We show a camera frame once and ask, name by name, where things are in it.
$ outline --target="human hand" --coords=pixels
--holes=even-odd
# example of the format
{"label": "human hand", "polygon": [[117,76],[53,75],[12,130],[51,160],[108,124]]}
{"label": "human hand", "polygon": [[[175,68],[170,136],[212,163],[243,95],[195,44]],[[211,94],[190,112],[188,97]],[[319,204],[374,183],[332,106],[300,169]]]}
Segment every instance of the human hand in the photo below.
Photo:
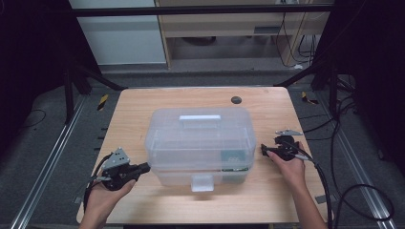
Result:
{"label": "human hand", "polygon": [[100,181],[95,181],[95,186],[89,195],[86,212],[79,228],[102,228],[116,204],[127,195],[134,187],[134,179],[127,182],[121,189],[108,190]]}
{"label": "human hand", "polygon": [[[298,145],[300,149],[304,150],[304,146],[301,142],[299,142]],[[267,151],[267,154],[279,167],[280,172],[290,189],[306,187],[305,164],[303,160],[294,158],[285,161],[271,151]]]}

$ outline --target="white box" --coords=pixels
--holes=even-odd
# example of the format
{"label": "white box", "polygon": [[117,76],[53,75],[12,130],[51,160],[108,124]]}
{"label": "white box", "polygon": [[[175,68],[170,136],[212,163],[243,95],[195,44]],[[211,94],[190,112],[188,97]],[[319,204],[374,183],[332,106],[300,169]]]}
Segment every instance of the white box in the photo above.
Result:
{"label": "white box", "polygon": [[145,140],[148,163],[162,185],[242,183],[254,161],[256,137],[245,108],[158,109]]}

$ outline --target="black cable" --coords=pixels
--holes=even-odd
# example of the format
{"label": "black cable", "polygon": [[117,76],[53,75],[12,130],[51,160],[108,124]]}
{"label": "black cable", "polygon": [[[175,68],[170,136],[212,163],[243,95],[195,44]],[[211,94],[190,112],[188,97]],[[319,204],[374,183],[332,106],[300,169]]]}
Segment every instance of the black cable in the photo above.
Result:
{"label": "black cable", "polygon": [[346,82],[345,80],[341,79],[340,77],[337,77],[337,81],[338,81],[339,85],[340,85],[341,87],[343,87],[343,89],[344,89],[346,92],[354,93],[355,87],[352,86],[352,84]]}
{"label": "black cable", "polygon": [[316,141],[316,140],[329,140],[329,139],[331,139],[331,136],[325,137],[325,138],[307,138],[307,141],[309,141],[309,140],[313,140],[313,141]]}
{"label": "black cable", "polygon": [[6,4],[4,3],[4,0],[0,0],[0,1],[1,1],[0,16],[1,16],[6,11]]}
{"label": "black cable", "polygon": [[309,65],[312,64],[312,59],[315,56],[315,50],[316,50],[316,35],[312,36],[312,39],[310,41],[310,48],[309,51],[301,51],[301,47],[303,45],[304,40],[307,41],[307,36],[303,35],[301,37],[300,44],[298,45],[298,53],[300,56],[308,58],[309,60],[307,61]]}
{"label": "black cable", "polygon": [[354,83],[354,86],[353,86],[353,83],[352,83],[352,77],[353,77],[352,75],[348,74],[348,80],[349,80],[349,84],[350,84],[350,85],[352,85],[352,87],[354,87],[354,88],[355,88],[355,79],[354,79],[354,82],[353,82],[353,83]]}
{"label": "black cable", "polygon": [[383,218],[383,219],[378,219],[378,218],[375,218],[375,217],[370,217],[370,216],[367,216],[366,214],[363,214],[363,213],[361,213],[361,212],[359,212],[359,211],[355,211],[357,214],[359,214],[360,216],[362,216],[362,217],[364,217],[364,218],[371,219],[371,220],[377,220],[377,221],[390,220],[390,219],[394,216],[395,208],[394,208],[393,202],[388,198],[388,196],[387,196],[384,192],[382,192],[381,190],[379,190],[379,189],[377,189],[376,187],[374,187],[374,186],[372,186],[372,185],[369,185],[369,184],[355,184],[355,185],[349,187],[349,188],[343,193],[343,195],[342,195],[342,197],[341,197],[341,200],[339,201],[339,204],[338,204],[338,206],[337,206],[336,219],[335,219],[335,223],[334,223],[334,228],[335,228],[335,229],[337,229],[337,226],[338,226],[338,223],[339,223],[340,211],[341,211],[341,208],[342,208],[342,204],[343,204],[343,202],[347,203],[347,202],[344,200],[344,199],[345,199],[345,196],[346,196],[350,191],[352,191],[352,190],[354,190],[354,189],[357,189],[357,188],[362,188],[362,187],[366,187],[366,188],[373,189],[373,190],[375,190],[379,195],[381,195],[382,197],[384,197],[384,198],[390,203],[391,211],[389,211],[390,214],[389,214],[387,217]]}
{"label": "black cable", "polygon": [[[352,98],[352,96],[349,95],[348,97],[344,98],[344,99],[340,102],[340,104],[339,104],[339,106],[338,106],[338,109],[337,109],[337,116],[336,116],[336,125],[335,125],[335,127],[334,127],[334,129],[333,129],[332,138],[331,138],[331,142],[330,142],[330,172],[331,172],[331,177],[332,177],[333,185],[334,185],[334,187],[335,187],[335,189],[336,189],[337,194],[338,194],[339,197],[340,197],[339,203],[338,203],[338,206],[339,206],[339,207],[338,207],[338,211],[337,211],[337,213],[336,213],[335,229],[337,229],[338,220],[339,220],[339,217],[340,217],[340,216],[339,216],[339,215],[340,215],[340,208],[341,208],[341,205],[343,204],[343,202],[346,203],[346,205],[347,205],[348,207],[350,207],[356,214],[358,214],[358,215],[361,216],[361,217],[367,218],[367,219],[372,219],[372,220],[377,220],[377,221],[383,221],[383,220],[388,220],[388,219],[390,219],[390,218],[394,215],[394,206],[393,206],[391,200],[387,197],[386,194],[384,194],[382,191],[378,190],[377,188],[373,187],[372,185],[368,185],[368,184],[356,184],[356,185],[353,185],[353,186],[349,187],[343,194],[340,192],[339,187],[338,187],[338,185],[337,185],[336,176],[335,176],[335,173],[334,173],[334,163],[333,163],[334,150],[333,150],[333,145],[334,145],[334,138],[335,138],[335,136],[337,135],[338,130],[339,130],[340,125],[341,125],[341,123],[340,123],[340,115],[341,115],[342,113],[346,112],[349,108],[352,108],[353,105],[354,105],[354,103],[352,102],[352,103],[349,103],[349,104],[347,104],[345,107],[342,108],[342,105],[343,105],[344,101],[346,101],[346,100],[349,99],[349,98]],[[358,210],[358,209],[356,209],[355,207],[353,207],[351,204],[349,204],[349,203],[345,200],[345,195],[346,195],[347,193],[349,193],[350,191],[354,190],[355,188],[362,187],[362,186],[375,189],[378,193],[382,194],[382,196],[390,202],[390,205],[391,205],[391,209],[392,209],[392,210],[391,210],[391,213],[390,213],[389,216],[387,216],[386,218],[383,218],[383,219],[379,219],[379,218],[375,218],[375,217],[369,217],[369,216],[367,216],[366,214],[362,213],[360,210]]]}
{"label": "black cable", "polygon": [[315,115],[310,115],[310,116],[304,116],[304,117],[298,117],[298,119],[306,119],[306,118],[312,118],[312,117],[318,117],[318,116],[326,116],[327,114],[315,114]]}
{"label": "black cable", "polygon": [[[297,64],[307,63],[307,61],[301,61],[301,60],[295,59],[294,54],[292,53],[292,48],[291,48],[291,45],[289,44],[289,40],[288,40],[288,38],[287,38],[287,31],[286,31],[286,13],[285,13],[285,12],[283,13],[283,20],[282,20],[282,22],[281,22],[280,30],[278,30],[277,35],[276,35],[276,39],[275,39],[277,52],[279,53],[280,56],[282,56],[282,55],[281,55],[280,50],[279,50],[279,48],[278,48],[278,39],[279,39],[279,36],[280,36],[281,29],[284,30],[284,33],[285,33],[285,36],[286,36],[286,40],[287,40],[287,44],[288,44],[288,48],[289,48],[289,53],[290,53],[292,59],[294,59],[294,60],[297,62]],[[290,66],[290,65],[287,65],[286,63],[284,63],[283,58],[281,58],[281,61],[282,61],[282,64],[283,64],[285,67],[293,67],[293,66]]]}
{"label": "black cable", "polygon": [[92,192],[93,187],[95,187],[96,185],[98,185],[100,182],[98,183],[94,183],[95,179],[97,178],[98,175],[98,171],[101,168],[101,165],[108,160],[108,158],[110,158],[110,156],[113,153],[110,153],[109,155],[105,156],[97,165],[95,172],[93,173],[92,177],[89,180],[89,183],[87,185],[86,190],[84,191],[84,199],[83,199],[83,211],[86,212],[86,208],[87,208],[87,202],[89,201],[89,196],[90,193]]}
{"label": "black cable", "polygon": [[319,163],[315,162],[313,160],[312,156],[310,156],[305,150],[300,149],[299,147],[296,147],[294,144],[291,144],[291,143],[286,142],[286,141],[283,141],[283,144],[287,144],[291,148],[297,150],[298,152],[300,152],[301,154],[306,156],[310,162],[313,163],[313,165],[314,165],[314,167],[315,167],[316,171],[318,172],[318,175],[319,175],[319,177],[321,179],[322,186],[324,187],[325,199],[327,201],[327,211],[328,211],[328,228],[332,229],[332,212],[331,212],[330,190],[329,190],[329,185],[328,185],[327,179],[325,177],[325,174],[324,174],[321,166],[319,165]]}
{"label": "black cable", "polygon": [[309,132],[313,132],[313,131],[319,130],[319,129],[321,129],[322,127],[328,125],[328,123],[330,123],[330,122],[332,122],[332,121],[334,121],[334,120],[335,120],[334,118],[331,118],[331,119],[329,119],[328,121],[322,123],[321,125],[319,125],[319,126],[317,126],[317,127],[314,127],[314,128],[312,128],[312,129],[306,130],[306,131],[304,131],[303,133],[306,134],[306,133],[309,133]]}
{"label": "black cable", "polygon": [[30,124],[30,125],[22,126],[22,128],[30,128],[30,127],[36,126],[39,123],[41,123],[45,119],[45,117],[47,116],[47,113],[45,111],[43,111],[43,110],[40,110],[40,109],[32,110],[31,113],[33,113],[33,112],[41,112],[43,114],[43,116],[41,117],[41,119],[39,121],[36,121],[35,123]]}
{"label": "black cable", "polygon": [[331,49],[331,47],[333,47],[335,45],[335,43],[337,43],[339,41],[340,37],[344,34],[344,32],[346,32],[348,30],[348,28],[352,25],[354,20],[360,14],[361,10],[363,10],[363,8],[366,5],[367,1],[368,0],[363,0],[362,5],[359,7],[358,11],[354,14],[352,19],[348,22],[348,24],[346,24],[346,26],[337,35],[334,36],[334,39],[329,43],[329,45],[320,54],[318,54],[316,56],[316,59],[314,58],[314,61],[317,60],[317,59],[324,58],[323,55],[325,55],[328,52],[328,50]]}

